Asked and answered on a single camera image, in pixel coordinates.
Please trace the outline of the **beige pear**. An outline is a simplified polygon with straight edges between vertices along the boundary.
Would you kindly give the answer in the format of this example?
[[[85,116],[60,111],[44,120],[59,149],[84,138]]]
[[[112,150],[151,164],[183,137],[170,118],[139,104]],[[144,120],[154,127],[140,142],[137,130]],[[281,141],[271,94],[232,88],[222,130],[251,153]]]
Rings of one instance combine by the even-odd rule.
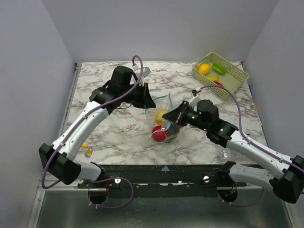
[[[156,115],[155,115],[155,122],[157,125],[162,125],[163,122],[163,115],[166,114],[167,112],[165,110],[160,110]]]

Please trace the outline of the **clear zip top bag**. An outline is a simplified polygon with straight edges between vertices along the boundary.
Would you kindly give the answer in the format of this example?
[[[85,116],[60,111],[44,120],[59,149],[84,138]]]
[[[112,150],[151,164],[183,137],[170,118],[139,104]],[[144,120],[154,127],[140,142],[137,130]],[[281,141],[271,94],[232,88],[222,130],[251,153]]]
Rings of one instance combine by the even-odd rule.
[[[170,112],[170,111],[174,110],[177,107],[176,102],[173,99],[173,96],[171,95],[171,93],[155,97],[155,98],[153,98],[153,101],[156,104],[156,108],[149,108],[149,109],[146,109],[146,111],[145,111],[145,116],[146,116],[148,127],[150,130],[149,140],[151,140],[155,143],[165,143],[166,140],[163,142],[156,142],[151,137],[153,128],[158,126],[155,122],[155,115],[160,110],[165,110],[166,112]],[[175,124],[175,123],[172,123],[172,122],[169,122],[169,121],[163,119],[161,127],[168,130],[170,128],[171,124]]]

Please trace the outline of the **green white cabbage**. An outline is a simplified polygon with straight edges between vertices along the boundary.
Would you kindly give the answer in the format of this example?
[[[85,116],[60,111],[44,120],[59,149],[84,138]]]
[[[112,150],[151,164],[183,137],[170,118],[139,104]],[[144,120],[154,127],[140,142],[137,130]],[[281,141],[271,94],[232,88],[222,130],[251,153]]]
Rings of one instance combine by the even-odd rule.
[[[173,134],[173,135],[169,135],[167,138],[166,138],[166,141],[165,143],[174,143],[176,138],[178,136],[178,133],[177,134]]]

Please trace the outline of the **red pomegranate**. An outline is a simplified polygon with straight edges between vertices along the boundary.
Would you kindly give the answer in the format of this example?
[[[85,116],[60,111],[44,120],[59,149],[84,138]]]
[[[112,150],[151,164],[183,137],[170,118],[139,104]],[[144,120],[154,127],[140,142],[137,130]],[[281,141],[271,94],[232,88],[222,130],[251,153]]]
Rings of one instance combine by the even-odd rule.
[[[153,128],[151,137],[156,142],[163,142],[168,137],[168,131],[165,128],[158,125]]]

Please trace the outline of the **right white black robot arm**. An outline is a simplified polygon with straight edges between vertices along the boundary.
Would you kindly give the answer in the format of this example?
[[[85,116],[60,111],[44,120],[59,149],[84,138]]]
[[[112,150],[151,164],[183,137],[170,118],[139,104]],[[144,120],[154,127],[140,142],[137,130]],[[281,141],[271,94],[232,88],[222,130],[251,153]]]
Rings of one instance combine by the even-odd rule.
[[[296,203],[299,199],[304,190],[303,157],[291,158],[253,140],[240,128],[220,119],[218,108],[210,100],[198,101],[195,108],[183,101],[162,117],[180,126],[189,124],[204,130],[211,142],[236,151],[262,167],[246,168],[234,164],[219,173],[218,180],[222,185],[245,182],[272,189],[278,198],[288,203]]]

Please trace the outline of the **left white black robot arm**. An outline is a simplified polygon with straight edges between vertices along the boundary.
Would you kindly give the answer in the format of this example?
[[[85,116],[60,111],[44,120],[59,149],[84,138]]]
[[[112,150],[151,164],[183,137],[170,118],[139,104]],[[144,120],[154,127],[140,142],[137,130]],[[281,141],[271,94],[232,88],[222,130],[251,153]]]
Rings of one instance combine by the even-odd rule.
[[[137,75],[128,67],[117,66],[111,79],[92,92],[84,110],[70,127],[51,145],[41,145],[38,153],[44,171],[66,185],[82,179],[89,180],[96,188],[102,187],[105,175],[99,165],[77,163],[74,160],[92,131],[121,103],[141,109],[156,107],[148,83],[142,79],[142,74]]]

